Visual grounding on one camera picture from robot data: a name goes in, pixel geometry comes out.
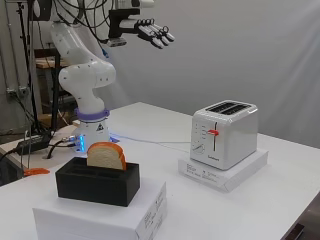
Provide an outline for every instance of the black box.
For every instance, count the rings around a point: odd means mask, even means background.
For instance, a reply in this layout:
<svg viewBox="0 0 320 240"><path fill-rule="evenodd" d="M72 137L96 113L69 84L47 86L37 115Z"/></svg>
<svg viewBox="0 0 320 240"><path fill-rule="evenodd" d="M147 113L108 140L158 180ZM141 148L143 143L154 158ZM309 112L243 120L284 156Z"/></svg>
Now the black box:
<svg viewBox="0 0 320 240"><path fill-rule="evenodd" d="M127 170L87 166L86 158L73 158L56 172L58 195L127 207L140 188L139 164Z"/></svg>

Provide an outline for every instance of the toaster label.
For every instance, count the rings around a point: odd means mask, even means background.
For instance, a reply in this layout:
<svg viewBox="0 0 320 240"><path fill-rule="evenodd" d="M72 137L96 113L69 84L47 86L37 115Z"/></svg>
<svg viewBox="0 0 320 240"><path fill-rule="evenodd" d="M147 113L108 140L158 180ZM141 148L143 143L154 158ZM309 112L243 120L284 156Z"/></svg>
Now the toaster label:
<svg viewBox="0 0 320 240"><path fill-rule="evenodd" d="M220 177L205 168L186 163L184 174L213 185L220 185Z"/></svg>
<svg viewBox="0 0 320 240"><path fill-rule="evenodd" d="M219 158L215 158L215 157L212 157L212 156L210 156L210 155L208 155L208 158L213 159L213 160L216 160L216 161L218 161L218 162L220 161Z"/></svg>

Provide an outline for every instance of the white platform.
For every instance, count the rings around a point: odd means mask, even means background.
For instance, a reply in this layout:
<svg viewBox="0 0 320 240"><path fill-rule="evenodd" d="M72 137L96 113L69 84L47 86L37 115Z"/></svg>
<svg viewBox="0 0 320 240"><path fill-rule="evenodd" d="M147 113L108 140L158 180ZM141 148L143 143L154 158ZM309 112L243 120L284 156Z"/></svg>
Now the white platform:
<svg viewBox="0 0 320 240"><path fill-rule="evenodd" d="M148 178L128 207L52 197L33 209L39 240L149 240L166 211L165 183Z"/></svg>
<svg viewBox="0 0 320 240"><path fill-rule="evenodd" d="M204 185L219 191L231 192L265 166L267 160L268 151L258 149L232 168L223 171L190 159L190 156L186 154L179 159L178 170L184 176Z"/></svg>

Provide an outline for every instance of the toaster control knob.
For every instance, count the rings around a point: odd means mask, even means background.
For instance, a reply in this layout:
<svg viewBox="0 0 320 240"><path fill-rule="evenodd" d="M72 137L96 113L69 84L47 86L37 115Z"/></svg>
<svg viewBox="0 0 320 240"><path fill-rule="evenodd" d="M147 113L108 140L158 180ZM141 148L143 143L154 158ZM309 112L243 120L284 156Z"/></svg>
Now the toaster control knob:
<svg viewBox="0 0 320 240"><path fill-rule="evenodd" d="M208 131L208 134L212 134L214 136L219 136L219 131L211 129L211 130Z"/></svg>
<svg viewBox="0 0 320 240"><path fill-rule="evenodd" d="M204 153L204 150L205 150L204 144L193 145L192 147L193 147L192 150L195 154Z"/></svg>

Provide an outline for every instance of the orange object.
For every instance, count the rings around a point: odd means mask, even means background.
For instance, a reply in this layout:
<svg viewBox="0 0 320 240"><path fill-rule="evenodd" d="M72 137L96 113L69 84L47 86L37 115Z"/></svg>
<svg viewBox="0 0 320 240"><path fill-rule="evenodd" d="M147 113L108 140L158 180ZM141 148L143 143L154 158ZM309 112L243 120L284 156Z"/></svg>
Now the orange object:
<svg viewBox="0 0 320 240"><path fill-rule="evenodd" d="M90 151L96 147L110 147L110 148L113 148L114 150L116 150L119 154L119 159L121 161L123 170L127 170L126 158L123 154L123 149L118 144L115 144L112 142L97 142L97 143L92 144L89 147L87 154L90 154Z"/></svg>
<svg viewBox="0 0 320 240"><path fill-rule="evenodd" d="M48 174L48 173L50 173L50 171L45 168L31 168L24 171L25 176L33 176L33 175Z"/></svg>

